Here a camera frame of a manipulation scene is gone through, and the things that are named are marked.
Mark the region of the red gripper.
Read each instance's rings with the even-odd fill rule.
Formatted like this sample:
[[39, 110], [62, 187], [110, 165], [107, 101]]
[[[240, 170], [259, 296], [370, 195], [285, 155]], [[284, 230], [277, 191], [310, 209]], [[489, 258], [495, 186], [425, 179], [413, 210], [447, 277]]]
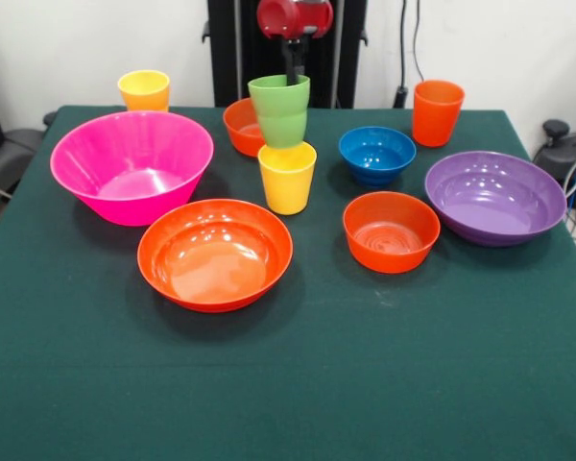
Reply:
[[334, 11], [329, 1], [262, 0], [256, 19], [262, 34], [268, 38], [281, 37], [285, 62], [286, 84], [299, 82], [301, 57], [305, 57], [309, 37], [319, 38], [330, 29]]

